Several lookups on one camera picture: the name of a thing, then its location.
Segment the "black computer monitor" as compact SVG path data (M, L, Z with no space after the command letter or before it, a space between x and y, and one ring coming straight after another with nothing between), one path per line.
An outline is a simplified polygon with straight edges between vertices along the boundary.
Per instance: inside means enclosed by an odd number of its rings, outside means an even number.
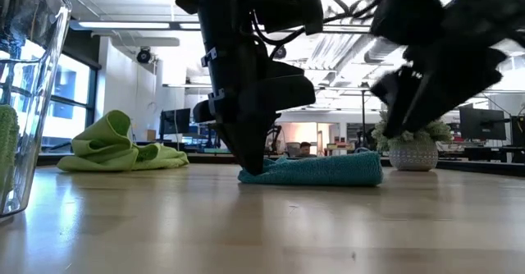
M176 135L189 133L190 108L162 111L160 116L159 135Z
M511 116L510 126L512 145L525 148L525 116Z
M506 140L503 111L461 107L459 119L463 139Z

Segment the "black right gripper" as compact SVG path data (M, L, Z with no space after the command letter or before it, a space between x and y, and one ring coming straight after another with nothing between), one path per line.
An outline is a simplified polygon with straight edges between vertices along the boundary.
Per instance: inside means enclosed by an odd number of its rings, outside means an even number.
M507 55L471 41L441 40L408 46L404 59L410 65L404 65L403 71L385 73L370 88L387 106L386 126L382 131L387 139L400 136L404 130L412 133L421 130L460 103L500 82L502 75L497 67Z

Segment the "large office window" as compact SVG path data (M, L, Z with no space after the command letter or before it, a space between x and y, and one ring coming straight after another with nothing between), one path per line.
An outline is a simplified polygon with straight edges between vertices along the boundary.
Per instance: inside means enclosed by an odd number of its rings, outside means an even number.
M71 140L94 122L100 38L71 30L52 86L43 130L43 153L69 153Z

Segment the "person at desk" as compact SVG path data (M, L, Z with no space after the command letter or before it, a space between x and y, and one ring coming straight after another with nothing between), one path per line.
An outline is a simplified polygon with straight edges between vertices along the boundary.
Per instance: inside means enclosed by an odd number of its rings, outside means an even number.
M315 154L311 154L311 144L309 142L301 142L299 145L299 152L297 158L315 158Z

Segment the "clear plastic basket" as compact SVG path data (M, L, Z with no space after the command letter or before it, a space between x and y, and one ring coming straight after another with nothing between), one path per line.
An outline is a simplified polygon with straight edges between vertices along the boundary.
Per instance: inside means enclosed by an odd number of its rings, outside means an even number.
M29 203L69 0L0 0L0 221Z

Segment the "black aluminium table frame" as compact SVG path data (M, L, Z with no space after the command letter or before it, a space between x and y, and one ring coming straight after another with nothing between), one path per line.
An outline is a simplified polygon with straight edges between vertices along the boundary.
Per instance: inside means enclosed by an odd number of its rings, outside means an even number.
M37 166L56 165L63 157L64 153L43 153L38 156ZM201 154L189 153L190 163L199 164L237 164L236 159L230 154ZM501 163L501 162L469 162L469 161L446 161L439 160L436 164L437 169L464 171L482 174L492 174L498 176L514 176L525 178L524 163Z

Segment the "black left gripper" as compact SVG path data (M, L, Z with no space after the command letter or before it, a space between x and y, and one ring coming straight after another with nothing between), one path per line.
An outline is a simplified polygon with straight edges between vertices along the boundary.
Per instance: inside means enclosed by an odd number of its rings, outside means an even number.
M198 123L215 121L215 131L251 175L263 172L267 132L279 117L258 106L240 105L240 94L264 77L265 43L253 34L253 0L176 0L199 18L212 94L194 108Z

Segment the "teal microfiber towel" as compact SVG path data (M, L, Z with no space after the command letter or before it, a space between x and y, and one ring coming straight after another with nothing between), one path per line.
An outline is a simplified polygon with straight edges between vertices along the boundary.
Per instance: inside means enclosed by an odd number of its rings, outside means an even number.
M238 175L244 184L261 185L374 187L383 179L381 156L369 150L317 158L264 159L261 174L241 170Z

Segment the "artificial green potted plant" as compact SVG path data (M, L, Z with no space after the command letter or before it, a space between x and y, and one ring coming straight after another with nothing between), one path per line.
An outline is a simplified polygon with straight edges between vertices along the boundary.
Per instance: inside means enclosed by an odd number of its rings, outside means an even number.
M430 171L438 162L437 142L449 143L451 129L442 120L430 122L415 133L403 132L392 139L384 135L387 112L380 112L380 121L375 124L372 137L377 151L387 153L390 164L398 171Z

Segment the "lime green microfiber towel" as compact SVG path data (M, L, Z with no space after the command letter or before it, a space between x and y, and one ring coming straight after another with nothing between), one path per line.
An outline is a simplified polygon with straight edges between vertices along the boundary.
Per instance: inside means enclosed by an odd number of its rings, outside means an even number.
M72 155L60 159L57 168L67 172L142 171L189 164L187 154L175 148L135 144L129 137L130 127L124 112L108 112L72 139Z

